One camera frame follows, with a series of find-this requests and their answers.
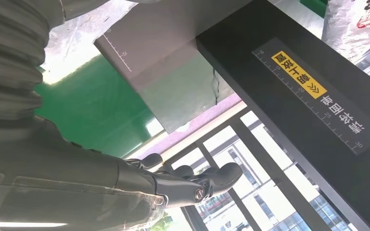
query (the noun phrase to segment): window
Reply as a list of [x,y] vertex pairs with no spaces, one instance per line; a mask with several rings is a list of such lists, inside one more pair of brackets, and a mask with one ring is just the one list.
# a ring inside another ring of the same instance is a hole
[[[249,119],[252,126],[257,120]],[[268,231],[280,220],[296,212],[294,207],[272,181],[243,141],[231,127],[213,135],[203,143],[219,167],[229,162],[240,165],[243,175],[233,189],[261,230]],[[287,166],[292,161],[287,157]]]
[[[252,128],[251,132],[259,141],[259,143],[266,149],[269,155],[274,159],[277,165],[284,171],[289,180],[294,184],[294,186],[296,186],[296,188],[303,194],[306,200],[331,228],[332,231],[352,230],[349,228],[349,224],[347,224],[344,219],[340,215],[338,215],[334,208],[323,197],[322,190],[307,176],[305,170],[296,163],[289,152],[279,142],[277,142],[274,135],[269,131],[269,129],[267,129],[264,124],[259,124],[258,126]],[[271,231],[284,231],[284,225],[282,225],[282,223],[286,223],[288,227],[291,226],[291,222],[289,219],[290,217],[285,218],[282,222],[276,225],[274,229],[271,229]],[[307,224],[299,223],[299,220],[297,220],[297,225],[294,226],[294,228],[289,227],[287,231],[308,230]]]
[[277,224],[278,220],[275,218],[272,211],[270,211],[269,206],[266,205],[266,203],[263,201],[263,199],[259,195],[255,195],[254,199],[257,201],[257,203],[260,205],[260,207],[263,209],[263,212],[266,213],[267,217],[273,221],[273,224]]

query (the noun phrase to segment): window bar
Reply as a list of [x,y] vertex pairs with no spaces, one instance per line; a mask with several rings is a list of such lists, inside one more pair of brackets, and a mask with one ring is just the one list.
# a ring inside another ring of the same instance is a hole
[[232,120],[232,129],[246,145],[249,151],[266,170],[270,178],[276,182],[277,186],[296,209],[297,213],[303,218],[312,231],[331,231],[320,215],[312,208],[310,203],[304,198],[300,191],[293,185],[284,172],[278,167],[277,163],[267,153],[264,147],[253,136],[251,131],[242,123],[240,119]]
[[[196,141],[195,143],[197,147],[199,148],[199,150],[202,152],[205,159],[208,161],[209,165],[211,167],[219,168],[219,166],[217,165],[217,163],[215,162],[215,160],[213,159],[209,151],[205,148],[203,143],[200,140]],[[228,193],[230,197],[233,199],[233,201],[235,202],[236,206],[240,209],[240,211],[242,212],[243,216],[245,217],[248,224],[252,227],[252,229],[254,231],[262,231],[262,229],[260,229],[257,222],[251,216],[250,212],[248,211],[248,209],[246,208],[245,204],[242,202],[238,194],[235,192],[235,190],[232,188],[228,191]]]

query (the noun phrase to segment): robotic hand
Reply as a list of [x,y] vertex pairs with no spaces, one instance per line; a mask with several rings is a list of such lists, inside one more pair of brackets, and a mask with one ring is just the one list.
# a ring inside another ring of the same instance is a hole
[[138,228],[164,208],[226,192],[242,174],[235,163],[199,175],[187,166],[153,173],[158,154],[124,161],[85,150],[34,115],[49,31],[104,2],[0,0],[0,230]]

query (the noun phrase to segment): black robotic finger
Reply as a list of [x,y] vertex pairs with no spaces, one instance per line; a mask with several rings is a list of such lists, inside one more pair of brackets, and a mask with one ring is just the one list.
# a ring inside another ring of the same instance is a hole
[[128,159],[125,160],[127,164],[130,164],[134,167],[144,169],[144,170],[149,170],[158,164],[162,163],[162,157],[158,153],[152,153],[145,157],[142,160],[139,159]]
[[194,171],[190,166],[182,165],[175,169],[173,174],[177,177],[188,178],[194,175]]
[[210,167],[210,168],[206,169],[202,174],[205,174],[205,173],[216,173],[217,171],[219,171],[219,168],[218,167]]
[[143,169],[148,170],[162,163],[162,157],[158,153],[152,153],[141,160]]

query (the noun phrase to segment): black metal frame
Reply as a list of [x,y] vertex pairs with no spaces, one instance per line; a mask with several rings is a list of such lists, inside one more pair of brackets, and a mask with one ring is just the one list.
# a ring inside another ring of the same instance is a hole
[[[300,214],[303,220],[307,223],[307,225],[313,231],[330,231],[327,224],[323,221],[323,219],[319,216],[319,214],[312,208],[312,206],[307,202],[304,196],[298,191],[298,189],[293,185],[293,183],[288,179],[285,175],[283,169],[280,169],[277,163],[271,158],[271,156],[266,152],[266,150],[261,146],[258,140],[253,136],[251,130],[261,124],[261,121],[255,122],[254,124],[250,125],[249,127],[245,126],[240,118],[250,111],[249,108],[245,108],[227,121],[220,124],[218,127],[214,128],[207,134],[203,135],[200,139],[196,142],[192,143],[191,145],[184,148],[178,154],[173,156],[172,158],[168,159],[164,162],[164,168],[166,171],[173,171],[172,164],[187,155],[192,150],[199,148],[202,152],[204,158],[209,163],[211,167],[218,167],[215,160],[213,159],[212,153],[210,153],[203,143],[223,130],[224,128],[230,126],[235,133],[237,134],[236,137],[241,139],[249,151],[254,154],[255,158],[258,162],[263,166],[266,172],[269,174],[270,178],[276,183],[276,185],[280,188],[280,190],[284,193],[286,198],[290,201],[293,205],[295,210]],[[213,153],[219,153],[219,149],[216,148]],[[246,221],[255,231],[261,231],[259,225],[254,220],[246,206],[244,205],[242,199],[237,195],[234,189],[229,190],[229,195],[235,202],[236,206],[242,212],[243,216],[245,217]],[[194,206],[187,206],[182,208],[185,218],[189,222],[192,230],[199,231],[199,230],[207,230],[203,220],[199,216],[198,211]]]

